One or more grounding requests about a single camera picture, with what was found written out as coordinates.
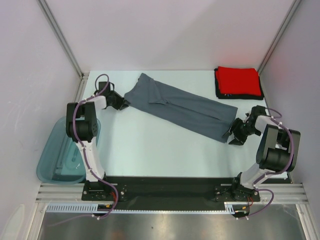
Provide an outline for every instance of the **blue transparent bin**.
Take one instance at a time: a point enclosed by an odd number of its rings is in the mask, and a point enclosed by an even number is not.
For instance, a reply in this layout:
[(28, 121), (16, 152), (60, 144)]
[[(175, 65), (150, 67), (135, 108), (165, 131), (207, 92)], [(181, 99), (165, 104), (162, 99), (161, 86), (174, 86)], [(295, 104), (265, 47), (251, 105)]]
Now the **blue transparent bin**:
[[(98, 123), (98, 143), (101, 123)], [(70, 185), (82, 182), (86, 178), (86, 169), (80, 151), (66, 133), (66, 117), (60, 118), (54, 125), (45, 144), (36, 175), (43, 183)]]

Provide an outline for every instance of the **folded red cloth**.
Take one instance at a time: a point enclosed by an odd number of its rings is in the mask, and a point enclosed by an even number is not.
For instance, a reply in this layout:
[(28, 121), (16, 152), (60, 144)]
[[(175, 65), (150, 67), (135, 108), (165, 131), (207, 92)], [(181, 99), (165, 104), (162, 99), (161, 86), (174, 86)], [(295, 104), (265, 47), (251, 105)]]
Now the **folded red cloth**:
[(259, 74), (254, 68), (219, 66), (216, 77), (221, 94), (262, 95)]

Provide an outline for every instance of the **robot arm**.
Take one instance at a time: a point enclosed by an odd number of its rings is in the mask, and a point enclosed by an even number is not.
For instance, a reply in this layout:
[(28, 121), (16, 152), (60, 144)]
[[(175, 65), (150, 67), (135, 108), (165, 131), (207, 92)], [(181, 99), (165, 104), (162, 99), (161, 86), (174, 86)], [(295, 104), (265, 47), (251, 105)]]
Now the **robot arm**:
[[(99, 89), (97, 90), (97, 92), (103, 90), (106, 84), (106, 81), (99, 82)], [(101, 95), (96, 96), (93, 99), (88, 100), (86, 103), (82, 104), (76, 113), (76, 133), (84, 144), (84, 148), (86, 149), (86, 159), (88, 161), (88, 165), (91, 168), (88, 169), (87, 164), (84, 164), (86, 180), (89, 182), (98, 181), (98, 179), (93, 176), (90, 170), (92, 170), (93, 173), (100, 179), (103, 179), (105, 177), (105, 170), (101, 166), (96, 144), (96, 137), (98, 134), (96, 112), (102, 109), (106, 109), (108, 106), (112, 106), (116, 110), (122, 110), (129, 106), (127, 101), (123, 97), (121, 97), (114, 90), (111, 90), (110, 85), (113, 85), (113, 83), (110, 83)], [(67, 104), (65, 126), (66, 134), (75, 142), (76, 146), (80, 150), (82, 159), (84, 161), (85, 156), (82, 151), (83, 146), (77, 141), (73, 129), (73, 115), (77, 104), (77, 102), (71, 102)]]
[[(265, 107), (255, 106), (244, 121), (237, 118), (227, 132), (228, 135), (234, 135), (229, 143), (231, 145), (243, 145), (249, 135), (263, 133), (255, 163), (233, 179), (230, 191), (237, 201), (252, 197), (261, 183), (272, 175), (284, 172), (289, 161), (287, 172), (296, 166), (300, 132), (289, 129), (293, 139), (291, 142), (287, 131), (275, 122), (273, 117), (267, 116)], [(291, 159), (292, 144), (294, 153)]]

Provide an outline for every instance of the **wire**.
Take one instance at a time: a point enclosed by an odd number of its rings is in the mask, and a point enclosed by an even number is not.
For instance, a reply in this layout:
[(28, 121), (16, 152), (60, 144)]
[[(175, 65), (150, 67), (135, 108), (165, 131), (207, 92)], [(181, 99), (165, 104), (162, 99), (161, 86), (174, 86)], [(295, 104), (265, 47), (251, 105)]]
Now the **wire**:
[(264, 189), (254, 188), (254, 189), (255, 189), (256, 191), (258, 191), (258, 192), (269, 192), (269, 193), (271, 193), (271, 199), (270, 199), (270, 201), (269, 201), (262, 209), (254, 212), (254, 213), (251, 213), (251, 214), (249, 214), (248, 216), (240, 217), (239, 219), (247, 219), (247, 217), (252, 217), (252, 216), (254, 216), (254, 215), (257, 215), (257, 214), (261, 213), (262, 211), (264, 211), (265, 209), (267, 209), (267, 207), (269, 207), (269, 206), (271, 205), (271, 203), (273, 202), (273, 200), (274, 200), (274, 198), (275, 198), (274, 192), (271, 191), (270, 189), (266, 189), (266, 188), (264, 188)]
[(218, 195), (221, 195), (221, 194), (225, 193), (226, 191), (230, 190), (230, 189), (231, 189), (231, 187), (232, 187), (232, 186), (230, 186), (230, 187), (229, 187), (229, 188), (227, 188), (226, 190), (224, 190), (224, 191), (220, 192)]
[[(106, 85), (104, 86), (104, 88), (103, 88), (100, 92), (98, 92), (96, 95), (92, 95), (91, 97), (89, 97), (89, 98), (87, 98), (87, 99), (84, 99), (84, 100), (81, 100), (80, 102), (78, 102), (78, 104), (75, 106), (75, 109), (74, 109), (74, 112), (73, 112), (73, 117), (72, 117), (72, 129), (73, 129), (73, 134), (74, 134), (75, 139), (76, 139), (76, 140), (81, 144), (81, 146), (83, 147), (83, 150), (82, 150), (82, 152), (83, 152), (83, 158), (84, 158), (84, 162), (85, 162), (85, 165), (86, 165), (87, 169), (90, 171), (90, 173), (91, 173), (98, 181), (102, 182), (102, 183), (105, 184), (105, 185), (108, 185), (108, 186), (111, 187), (111, 188), (114, 190), (114, 192), (115, 192), (115, 195), (114, 195), (114, 193), (112, 192), (112, 193), (113, 193), (113, 196), (114, 196), (114, 197), (113, 197), (114, 203), (113, 203), (111, 209), (110, 209), (106, 214), (104, 214), (104, 215), (102, 215), (102, 216), (96, 217), (97, 220), (99, 220), (99, 219), (105, 219), (105, 218), (115, 209), (115, 207), (116, 207), (116, 205), (117, 205), (117, 203), (118, 203), (119, 194), (118, 194), (118, 191), (117, 191), (117, 189), (116, 189), (115, 186), (113, 186), (111, 183), (109, 183), (109, 182), (101, 179), (100, 177), (98, 177), (98, 176), (94, 173), (94, 171), (91, 169), (91, 167), (90, 167), (90, 165), (89, 165), (89, 162), (88, 162), (88, 158), (87, 158), (87, 152), (86, 152), (85, 144), (81, 141), (81, 139), (79, 138), (79, 136), (78, 136), (78, 134), (77, 134), (77, 129), (76, 129), (76, 115), (77, 115), (77, 111), (78, 111), (78, 109), (79, 109), (79, 107), (80, 107), (81, 105), (83, 105), (83, 104), (86, 103), (87, 101), (90, 101), (90, 100), (98, 97), (101, 93), (103, 93), (103, 92), (107, 89), (107, 87), (108, 87), (108, 85), (109, 85), (109, 83), (110, 83), (110, 82), (109, 82), (109, 76), (108, 76), (107, 74), (100, 74), (100, 75), (95, 79), (94, 85), (95, 85), (95, 87), (96, 87), (96, 89), (97, 89), (97, 81), (98, 81), (98, 79), (99, 79), (100, 77), (102, 77), (102, 76), (106, 76), (106, 77), (107, 77), (107, 83), (106, 83)], [(49, 225), (49, 227), (54, 227), (54, 226), (57, 226), (57, 225), (60, 225), (60, 224), (69, 222), (69, 221), (74, 220), (74, 219), (82, 218), (82, 217), (95, 217), (95, 216), (94, 216), (93, 214), (92, 214), (92, 215), (82, 214), (82, 215), (79, 215), (79, 216), (75, 216), (75, 217), (72, 217), (72, 218), (69, 218), (69, 219), (66, 219), (66, 220), (63, 220), (63, 221), (60, 221), (60, 222), (51, 224), (51, 225)]]
[(252, 199), (252, 197), (248, 197), (248, 207), (251, 207), (253, 204), (254, 204), (254, 200)]
[[(110, 83), (109, 83), (109, 76), (108, 76), (108, 74), (105, 74), (105, 73), (100, 74), (100, 75), (95, 79), (95, 81), (94, 81), (94, 87), (95, 87), (95, 90), (96, 90), (96, 91), (98, 91), (98, 87), (97, 87), (98, 79), (99, 79), (100, 77), (102, 77), (102, 76), (106, 76), (106, 77), (108, 78), (106, 85), (108, 86), (108, 84), (110, 84)], [(95, 96), (96, 96), (96, 97), (99, 96), (103, 91), (99, 92), (99, 93), (98, 93), (97, 95), (95, 95)]]
[(269, 112), (275, 112), (278, 114), (278, 116), (274, 116), (275, 119), (280, 119), (282, 118), (282, 114), (280, 112), (278, 112), (277, 110), (274, 110), (273, 108), (269, 108), (269, 107), (266, 107), (265, 109), (269, 110)]

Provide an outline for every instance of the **gray pants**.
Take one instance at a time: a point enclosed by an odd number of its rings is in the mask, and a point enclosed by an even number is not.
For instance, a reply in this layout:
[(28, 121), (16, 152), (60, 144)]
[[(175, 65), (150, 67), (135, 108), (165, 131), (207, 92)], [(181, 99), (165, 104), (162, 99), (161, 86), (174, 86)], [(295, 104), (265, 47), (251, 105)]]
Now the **gray pants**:
[(228, 140), (222, 136), (235, 120), (238, 110), (155, 81), (144, 73), (124, 98), (131, 107), (222, 143)]

